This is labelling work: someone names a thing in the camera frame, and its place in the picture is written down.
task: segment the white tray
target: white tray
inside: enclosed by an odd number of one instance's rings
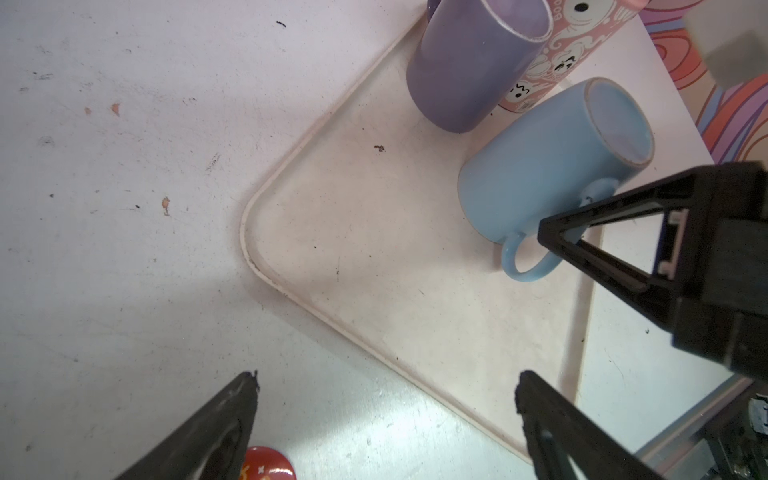
[[[281,162],[240,242],[258,276],[528,461],[518,374],[575,398],[592,282],[566,263],[510,280],[499,247],[463,217],[459,168],[518,115],[497,108],[462,135],[426,120],[405,80],[424,27]]]

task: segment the blue mug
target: blue mug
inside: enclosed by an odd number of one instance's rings
[[[502,268],[521,282],[561,262],[552,252],[520,272],[515,254],[541,219],[612,196],[654,156],[654,136],[634,99],[606,78],[576,84],[507,127],[462,168],[458,198],[469,223],[501,243]],[[584,230],[567,232],[578,241]]]

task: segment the colorful wavy pattern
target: colorful wavy pattern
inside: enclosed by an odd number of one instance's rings
[[[651,0],[640,13],[716,164],[768,162],[768,74],[724,91],[701,61],[683,16],[702,0]]]

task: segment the white surface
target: white surface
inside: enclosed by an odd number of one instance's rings
[[[0,4],[0,478],[110,478],[255,368],[252,442],[300,478],[533,477],[256,279],[237,245],[254,185],[422,8]],[[639,20],[598,59],[649,92],[644,109],[660,92],[657,135],[691,137]],[[719,379],[611,309],[592,320],[578,404],[636,447]]]
[[[464,218],[459,170],[519,115],[496,108],[463,135],[428,122],[406,86],[425,27],[254,195],[243,252],[292,300],[527,458],[510,408],[518,377],[533,369],[575,399],[592,282],[568,264],[511,281],[501,246]]]

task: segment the stain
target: stain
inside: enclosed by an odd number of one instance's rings
[[[211,170],[213,170],[216,164],[219,163],[220,158],[221,158],[221,154],[219,152],[216,152],[214,157],[210,159],[210,163],[208,164],[208,167],[206,167],[205,171],[210,172]]]

